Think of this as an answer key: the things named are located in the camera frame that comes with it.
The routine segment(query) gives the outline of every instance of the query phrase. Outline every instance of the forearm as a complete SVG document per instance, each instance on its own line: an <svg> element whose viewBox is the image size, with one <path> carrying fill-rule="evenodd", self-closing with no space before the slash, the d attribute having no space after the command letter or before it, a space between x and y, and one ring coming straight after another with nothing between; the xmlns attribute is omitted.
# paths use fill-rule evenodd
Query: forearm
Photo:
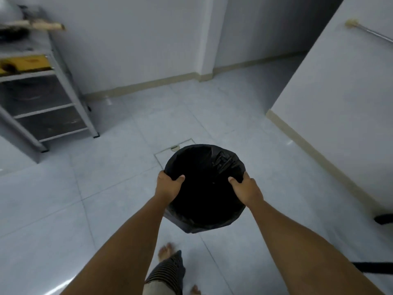
<svg viewBox="0 0 393 295"><path fill-rule="evenodd" d="M169 202L154 196L99 249L63 294L141 294Z"/></svg>
<svg viewBox="0 0 393 295"><path fill-rule="evenodd" d="M321 236L262 198L249 208L291 294L381 294Z"/></svg>

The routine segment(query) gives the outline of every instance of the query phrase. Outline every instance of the person's left arm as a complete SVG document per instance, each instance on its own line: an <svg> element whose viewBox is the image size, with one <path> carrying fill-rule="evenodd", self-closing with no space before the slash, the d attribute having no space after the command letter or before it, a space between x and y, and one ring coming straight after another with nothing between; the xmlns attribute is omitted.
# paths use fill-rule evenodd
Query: person's left arm
<svg viewBox="0 0 393 295"><path fill-rule="evenodd" d="M62 295L142 294L166 206L185 177L158 174L155 195L97 251Z"/></svg>

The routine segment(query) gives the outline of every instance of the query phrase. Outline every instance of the person's right arm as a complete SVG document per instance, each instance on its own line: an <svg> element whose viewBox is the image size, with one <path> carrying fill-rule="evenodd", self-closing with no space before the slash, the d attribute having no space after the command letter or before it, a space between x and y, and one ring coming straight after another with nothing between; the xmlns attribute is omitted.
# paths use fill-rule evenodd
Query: person's right arm
<svg viewBox="0 0 393 295"><path fill-rule="evenodd" d="M324 238L265 202L246 172L242 183L229 183L251 210L291 295L383 294Z"/></svg>

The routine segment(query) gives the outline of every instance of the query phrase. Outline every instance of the person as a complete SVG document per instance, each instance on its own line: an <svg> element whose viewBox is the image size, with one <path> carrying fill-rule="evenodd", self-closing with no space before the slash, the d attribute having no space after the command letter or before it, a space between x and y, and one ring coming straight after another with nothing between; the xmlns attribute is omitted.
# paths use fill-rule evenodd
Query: person
<svg viewBox="0 0 393 295"><path fill-rule="evenodd" d="M185 268L181 252L174 252L171 244L160 249L160 263L145 277L165 208L184 180L184 175L172 180L161 171L154 196L111 236L62 294L182 294ZM242 183L231 177L229 183L251 210L291 295L382 294L325 239L265 202L246 172ZM201 294L196 286L190 293Z"/></svg>

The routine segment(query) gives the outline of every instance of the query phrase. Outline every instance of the person's left hand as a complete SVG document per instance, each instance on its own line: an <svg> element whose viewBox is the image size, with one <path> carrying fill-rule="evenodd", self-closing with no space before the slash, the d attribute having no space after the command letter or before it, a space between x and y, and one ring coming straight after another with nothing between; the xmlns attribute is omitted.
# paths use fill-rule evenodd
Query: person's left hand
<svg viewBox="0 0 393 295"><path fill-rule="evenodd" d="M179 194L180 187L185 180L185 176L181 175L176 180L172 180L164 171L158 173L157 187L155 195L165 197L169 203Z"/></svg>

